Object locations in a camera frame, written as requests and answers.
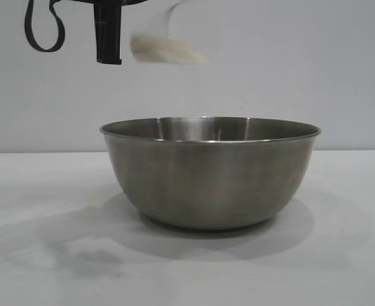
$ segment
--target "white flour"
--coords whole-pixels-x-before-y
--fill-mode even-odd
[[[131,51],[138,62],[206,64],[208,60],[179,40],[158,34],[133,33]]]

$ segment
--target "metal bowl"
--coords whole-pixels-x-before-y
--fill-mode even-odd
[[[285,207],[321,131],[285,120],[170,117],[115,122],[101,132],[124,194],[143,214],[225,230]]]

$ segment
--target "black strap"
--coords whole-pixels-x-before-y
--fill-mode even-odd
[[[57,29],[58,29],[58,37],[57,41],[54,44],[53,47],[50,49],[44,49],[39,44],[37,43],[36,39],[34,38],[33,35],[33,29],[32,29],[32,19],[33,19],[33,5],[34,5],[34,0],[29,0],[29,4],[27,5],[27,11],[26,11],[26,16],[24,19],[24,31],[26,33],[26,38],[27,41],[29,42],[30,46],[32,46],[35,50],[40,51],[40,52],[55,52],[58,51],[63,43],[64,40],[66,39],[66,30],[64,29],[64,24],[61,21],[60,17],[57,16],[55,10],[54,10],[54,5],[57,2],[60,2],[61,0],[50,0],[50,4],[48,6],[50,12],[53,14],[55,21],[57,22]]]

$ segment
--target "bowl base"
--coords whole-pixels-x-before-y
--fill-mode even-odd
[[[235,227],[227,227],[227,228],[196,228],[196,227],[188,227],[188,226],[178,226],[174,224],[170,224],[167,222],[160,221],[155,219],[147,214],[140,212],[141,220],[148,226],[154,225],[159,226],[160,228],[164,228],[170,231],[177,231],[183,233],[225,233],[225,232],[234,232],[234,231],[246,231],[251,230],[253,228],[257,228],[258,226],[264,227],[264,225],[272,224],[275,221],[275,216],[269,217],[262,221],[245,225],[245,226],[235,226]]]

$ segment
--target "bowl rim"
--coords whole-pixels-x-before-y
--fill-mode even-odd
[[[310,128],[315,129],[316,131],[311,134],[300,135],[295,137],[287,138],[273,138],[273,139],[259,139],[259,140],[167,140],[160,138],[149,138],[149,137],[140,137],[140,136],[129,136],[122,135],[117,133],[111,133],[107,131],[107,128],[115,124],[120,124],[124,122],[132,121],[143,121],[143,120],[165,120],[165,119],[245,119],[245,120],[265,120],[265,121],[275,121],[275,122],[287,122],[292,124],[300,124],[303,126],[309,126]],[[274,142],[288,142],[293,140],[301,140],[306,138],[314,138],[322,133],[322,130],[315,125],[292,121],[292,120],[282,120],[282,119],[270,119],[270,118],[258,118],[258,117],[229,117],[229,116],[186,116],[186,117],[151,117],[151,118],[139,118],[139,119],[128,119],[111,122],[104,124],[100,127],[99,131],[104,135],[113,136],[116,138],[123,138],[128,140],[139,140],[145,142],[159,142],[159,143],[211,143],[211,144],[228,144],[228,143],[274,143]]]

